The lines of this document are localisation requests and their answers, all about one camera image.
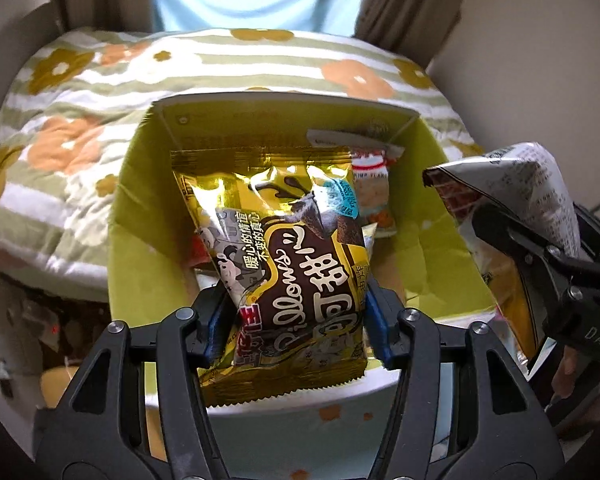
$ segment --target blue label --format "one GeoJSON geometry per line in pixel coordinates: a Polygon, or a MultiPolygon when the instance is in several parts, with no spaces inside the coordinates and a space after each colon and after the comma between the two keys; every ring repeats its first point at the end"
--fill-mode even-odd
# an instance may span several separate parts
{"type": "Polygon", "coordinates": [[[324,183],[329,197],[329,207],[340,215],[357,218],[355,192],[346,180],[335,178],[324,183]]]}

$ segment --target mattress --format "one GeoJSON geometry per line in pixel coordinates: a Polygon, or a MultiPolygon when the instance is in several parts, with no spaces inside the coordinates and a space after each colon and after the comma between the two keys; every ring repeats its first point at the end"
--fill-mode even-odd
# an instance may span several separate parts
{"type": "Polygon", "coordinates": [[[449,160],[480,152],[424,71],[360,40],[213,29],[73,30],[19,71],[0,111],[0,271],[64,298],[108,301],[108,216],[150,104],[189,92],[307,92],[417,110],[449,160]]]}

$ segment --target metal bolt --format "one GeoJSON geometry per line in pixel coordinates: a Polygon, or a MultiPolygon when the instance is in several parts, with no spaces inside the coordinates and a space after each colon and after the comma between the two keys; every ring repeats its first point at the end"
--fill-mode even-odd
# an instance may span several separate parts
{"type": "Polygon", "coordinates": [[[193,309],[188,306],[178,308],[176,312],[176,317],[177,319],[181,319],[182,321],[185,319],[191,319],[193,317],[193,309]]]}
{"type": "Polygon", "coordinates": [[[408,308],[404,311],[404,319],[407,321],[417,321],[419,319],[419,310],[408,308]]]}
{"type": "Polygon", "coordinates": [[[112,334],[120,333],[124,330],[124,321],[112,321],[106,329],[112,334]]]}
{"type": "Polygon", "coordinates": [[[577,286],[569,287],[569,295],[576,301],[581,301],[584,298],[582,291],[577,286]]]}
{"type": "Polygon", "coordinates": [[[475,321],[471,323],[471,330],[473,330],[478,335],[484,335],[489,331],[489,325],[481,321],[475,321]]]}

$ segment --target yellow snack bag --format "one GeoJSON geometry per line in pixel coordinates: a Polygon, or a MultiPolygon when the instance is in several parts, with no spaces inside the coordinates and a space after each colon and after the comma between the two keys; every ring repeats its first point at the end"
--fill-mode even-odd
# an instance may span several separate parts
{"type": "Polygon", "coordinates": [[[207,404],[363,375],[368,257],[342,148],[174,152],[179,189],[238,319],[201,370],[207,404]]]}

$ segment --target floral bedspread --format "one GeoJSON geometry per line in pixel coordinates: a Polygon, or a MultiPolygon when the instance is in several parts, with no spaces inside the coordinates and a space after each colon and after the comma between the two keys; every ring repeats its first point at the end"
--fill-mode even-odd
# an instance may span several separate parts
{"type": "Polygon", "coordinates": [[[108,215],[144,112],[177,93],[248,90],[410,107],[449,160],[477,150],[420,67],[363,41],[287,30],[74,30],[22,67],[0,111],[0,270],[53,294],[106,301],[108,215]]]}

